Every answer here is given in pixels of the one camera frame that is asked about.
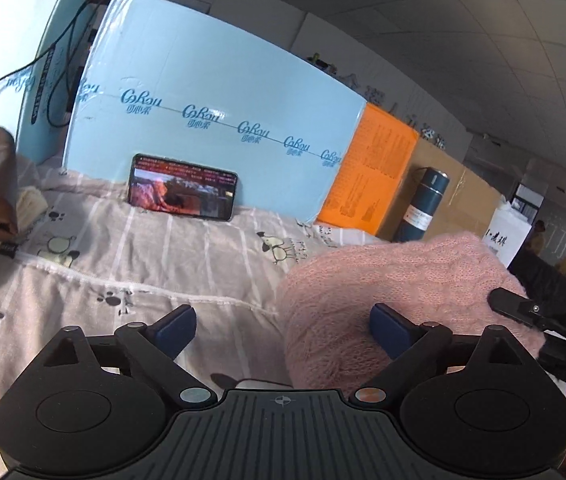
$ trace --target person in background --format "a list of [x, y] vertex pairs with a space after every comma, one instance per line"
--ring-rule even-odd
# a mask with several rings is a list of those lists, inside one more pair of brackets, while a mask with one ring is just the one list
[[545, 231], [545, 222], [543, 220], [537, 220], [534, 224], [534, 229], [532, 230], [532, 236], [528, 238], [528, 241], [525, 242], [523, 247], [538, 256], [543, 250], [543, 246], [546, 244], [546, 239], [543, 236]]

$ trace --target bedsheet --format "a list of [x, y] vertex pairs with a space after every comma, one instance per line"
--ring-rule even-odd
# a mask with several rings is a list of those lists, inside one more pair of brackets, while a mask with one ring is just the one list
[[61, 327], [111, 334], [183, 303], [198, 326], [180, 366], [219, 395], [240, 380], [289, 384], [277, 285], [315, 254], [381, 243], [250, 208], [230, 222], [148, 212], [124, 202], [124, 184], [22, 158], [18, 172], [19, 185], [42, 189], [49, 208], [13, 253], [0, 254], [0, 398]]

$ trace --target pink knit fabric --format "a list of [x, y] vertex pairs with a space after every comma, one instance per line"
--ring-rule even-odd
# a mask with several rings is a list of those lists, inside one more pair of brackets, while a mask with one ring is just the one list
[[478, 335], [506, 326], [534, 356], [541, 332], [493, 312], [487, 295], [499, 286], [524, 295], [473, 234], [428, 242], [341, 248], [295, 267], [279, 285], [285, 362], [295, 388], [340, 388], [349, 395], [390, 358], [369, 334], [369, 311], [386, 303], [415, 324], [432, 320], [454, 333]]

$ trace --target black phone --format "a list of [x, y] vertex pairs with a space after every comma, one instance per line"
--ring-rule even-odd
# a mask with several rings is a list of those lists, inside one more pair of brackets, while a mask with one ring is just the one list
[[227, 221], [232, 217], [236, 173], [151, 155], [135, 155], [127, 202], [149, 211]]

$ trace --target dark blue thermos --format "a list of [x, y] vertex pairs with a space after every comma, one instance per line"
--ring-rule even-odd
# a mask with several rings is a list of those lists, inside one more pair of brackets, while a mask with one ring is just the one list
[[393, 242], [420, 240], [430, 225], [450, 179], [442, 171], [426, 168], [412, 201], [392, 238]]

